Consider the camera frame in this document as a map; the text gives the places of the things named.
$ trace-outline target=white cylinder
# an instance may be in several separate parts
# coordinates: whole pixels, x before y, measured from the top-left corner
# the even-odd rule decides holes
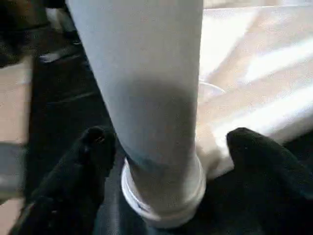
[[[69,0],[119,140],[123,192],[157,227],[189,220],[205,180],[195,155],[202,0]]]

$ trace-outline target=plastic sheet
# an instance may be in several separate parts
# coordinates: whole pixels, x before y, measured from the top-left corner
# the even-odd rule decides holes
[[[252,6],[299,6],[312,4],[312,0],[204,0],[204,8],[230,8]]]
[[[211,177],[233,167],[225,135],[237,127],[280,143],[312,129],[312,15],[310,6],[205,10],[200,81],[226,91],[198,105],[196,142]]]

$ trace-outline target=floor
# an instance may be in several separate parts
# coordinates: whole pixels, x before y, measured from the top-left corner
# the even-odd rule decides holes
[[[27,141],[29,78],[29,58],[0,70],[0,142]],[[9,232],[21,205],[22,199],[12,199],[0,206],[0,235]]]

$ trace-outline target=pvc pipe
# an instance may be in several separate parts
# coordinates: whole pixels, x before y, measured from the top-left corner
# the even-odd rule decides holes
[[[69,0],[119,140],[126,200],[156,227],[191,219],[205,190],[195,155],[202,0]]]

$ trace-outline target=white plastic material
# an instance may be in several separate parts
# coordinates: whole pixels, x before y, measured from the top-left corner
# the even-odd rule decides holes
[[[204,11],[200,79],[226,92],[198,104],[197,154],[209,179],[233,169],[225,137],[237,127],[279,143],[313,129],[312,16],[312,6]]]
[[[225,91],[215,85],[206,82],[199,83],[198,106],[207,102],[211,98],[224,94]]]
[[[195,191],[190,195],[186,195],[183,198],[184,201],[177,201],[175,205],[175,210],[171,211],[156,211],[154,208],[151,208],[149,204],[146,204],[145,201],[140,198],[138,194],[138,189],[134,187],[132,181],[132,177],[130,174],[129,164],[127,161],[125,162],[123,171],[122,171],[122,191],[125,196],[126,201],[132,207],[134,211],[136,211],[149,225],[156,228],[176,228],[180,225],[188,222],[194,214],[196,213],[196,209],[201,202],[204,192],[205,192],[205,172],[202,169],[202,165],[197,158],[198,169],[196,169],[201,177],[199,181],[196,183]]]
[[[298,6],[312,4],[312,0],[204,0],[204,8],[234,8],[254,6]]]

